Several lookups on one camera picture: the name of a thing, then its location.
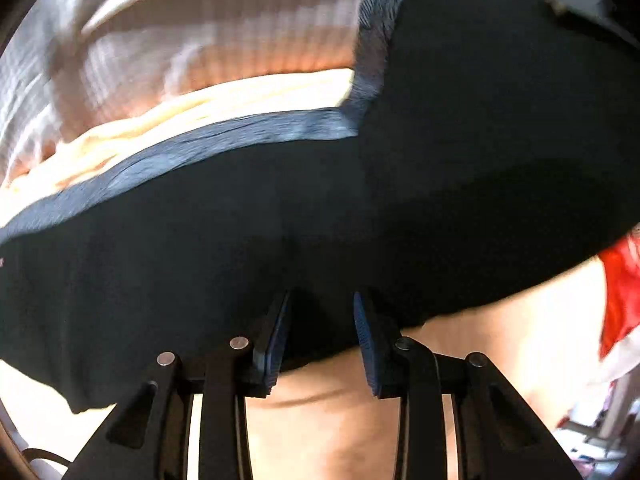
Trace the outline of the black pants patterned waistband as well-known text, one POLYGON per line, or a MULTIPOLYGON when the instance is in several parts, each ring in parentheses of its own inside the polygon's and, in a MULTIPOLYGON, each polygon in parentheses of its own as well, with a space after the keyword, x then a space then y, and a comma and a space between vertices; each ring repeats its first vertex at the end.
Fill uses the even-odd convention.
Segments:
POLYGON ((1 232, 1 356, 76 411, 287 294, 292 370, 500 300, 639 221, 639 0, 400 0, 381 84, 228 120, 1 232))

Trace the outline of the peach orange blanket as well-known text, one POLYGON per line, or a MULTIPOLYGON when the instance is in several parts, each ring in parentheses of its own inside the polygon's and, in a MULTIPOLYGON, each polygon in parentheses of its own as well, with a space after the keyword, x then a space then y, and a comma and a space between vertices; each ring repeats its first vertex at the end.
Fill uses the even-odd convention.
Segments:
MULTIPOLYGON (((92 128, 1 190, 10 220, 40 198, 85 181, 142 148, 224 119, 272 110, 334 105, 350 87, 350 70, 271 75, 169 98, 141 116, 92 128)), ((608 381, 598 357, 605 312, 599 259, 519 295, 436 318, 412 331, 431 349, 486 353, 542 421, 555 427, 576 408, 599 404, 608 381)), ((102 410, 74 414, 62 396, 9 365, 1 396, 21 436, 36 448, 74 458, 105 419, 102 410)), ((266 400, 248 404, 250 452, 261 479, 384 479, 393 470, 398 405, 378 401, 349 351, 286 374, 266 400)))

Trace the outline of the red embroidered cushion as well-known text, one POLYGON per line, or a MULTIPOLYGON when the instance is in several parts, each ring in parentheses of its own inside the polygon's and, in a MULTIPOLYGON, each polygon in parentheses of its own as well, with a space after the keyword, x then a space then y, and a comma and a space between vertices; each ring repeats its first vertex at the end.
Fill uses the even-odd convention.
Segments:
POLYGON ((605 314, 599 356, 604 360, 639 326, 639 237, 628 233, 600 252, 605 274, 605 314))

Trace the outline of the grey striped duvet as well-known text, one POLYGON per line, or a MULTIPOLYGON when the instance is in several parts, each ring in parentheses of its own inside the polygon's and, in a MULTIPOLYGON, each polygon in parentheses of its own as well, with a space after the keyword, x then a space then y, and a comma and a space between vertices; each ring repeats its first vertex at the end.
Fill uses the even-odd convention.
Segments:
POLYGON ((223 82, 352 64, 361 0, 37 0, 1 52, 1 181, 223 82))

